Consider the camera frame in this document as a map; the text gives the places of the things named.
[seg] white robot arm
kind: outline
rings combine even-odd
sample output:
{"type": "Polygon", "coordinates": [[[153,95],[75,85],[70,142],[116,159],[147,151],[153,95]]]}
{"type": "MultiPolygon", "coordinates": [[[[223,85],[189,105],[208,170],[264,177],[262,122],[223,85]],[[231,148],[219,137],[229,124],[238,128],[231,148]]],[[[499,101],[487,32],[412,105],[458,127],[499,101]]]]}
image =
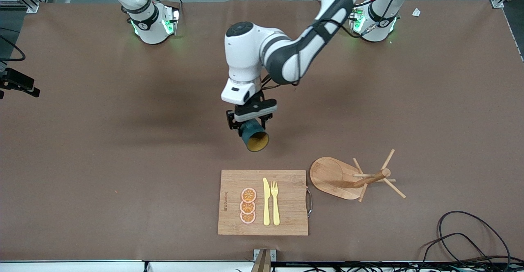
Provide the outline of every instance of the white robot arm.
{"type": "Polygon", "coordinates": [[[393,30],[390,24],[393,25],[403,1],[370,1],[366,7],[368,12],[364,12],[363,8],[354,6],[355,0],[321,0],[313,23],[295,40],[280,29],[252,22],[232,25],[224,41],[229,79],[221,93],[222,100],[236,104],[234,111],[226,112],[230,129],[238,130],[251,151],[263,149],[269,140],[264,130],[265,122],[273,117],[277,102],[264,98],[262,86],[267,82],[260,80],[262,67],[278,85],[296,85],[350,16],[352,28],[359,37],[380,41],[393,30]]]}
{"type": "Polygon", "coordinates": [[[147,44],[158,44],[176,31],[178,9],[153,0],[118,0],[131,17],[135,33],[147,44]]]}

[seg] fork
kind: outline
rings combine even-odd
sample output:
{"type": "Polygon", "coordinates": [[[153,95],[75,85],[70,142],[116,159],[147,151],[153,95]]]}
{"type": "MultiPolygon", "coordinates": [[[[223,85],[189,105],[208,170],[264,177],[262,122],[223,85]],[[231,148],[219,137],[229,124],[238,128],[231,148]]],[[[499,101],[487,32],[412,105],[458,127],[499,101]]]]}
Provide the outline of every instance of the fork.
{"type": "Polygon", "coordinates": [[[271,181],[271,195],[273,196],[273,224],[275,226],[280,225],[280,215],[278,214],[278,185],[277,181],[271,181]]]}

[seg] brown table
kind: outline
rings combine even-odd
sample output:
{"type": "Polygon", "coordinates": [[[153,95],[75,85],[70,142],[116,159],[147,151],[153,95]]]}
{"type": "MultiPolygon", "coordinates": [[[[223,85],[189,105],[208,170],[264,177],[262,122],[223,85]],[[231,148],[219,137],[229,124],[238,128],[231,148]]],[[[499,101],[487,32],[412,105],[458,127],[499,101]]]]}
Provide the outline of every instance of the brown table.
{"type": "MultiPolygon", "coordinates": [[[[221,259],[276,248],[281,260],[421,259],[450,210],[477,214],[524,254],[524,65],[486,0],[408,1],[381,43],[342,32],[298,87],[268,91],[270,145],[250,153],[226,126],[226,29],[240,20],[296,37],[316,2],[185,5],[185,36],[142,43],[119,5],[41,5],[12,66],[40,98],[1,102],[1,259],[221,259]],[[415,7],[419,18],[411,16],[415,7]],[[221,169],[309,169],[322,156],[392,178],[363,203],[311,184],[309,236],[217,235],[221,169]]],[[[489,254],[495,237],[460,216],[489,254]]],[[[475,255],[451,240],[458,256],[475,255]]],[[[436,249],[432,260],[448,260],[436,249]]]]}

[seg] knife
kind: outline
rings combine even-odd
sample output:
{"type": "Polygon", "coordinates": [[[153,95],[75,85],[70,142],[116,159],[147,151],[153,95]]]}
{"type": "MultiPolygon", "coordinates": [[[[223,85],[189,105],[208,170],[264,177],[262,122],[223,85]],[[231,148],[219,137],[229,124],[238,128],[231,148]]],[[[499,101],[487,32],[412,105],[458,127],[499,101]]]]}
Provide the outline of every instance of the knife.
{"type": "Polygon", "coordinates": [[[271,190],[269,189],[269,184],[267,179],[264,178],[264,225],[269,226],[269,204],[268,200],[271,196],[271,190]]]}

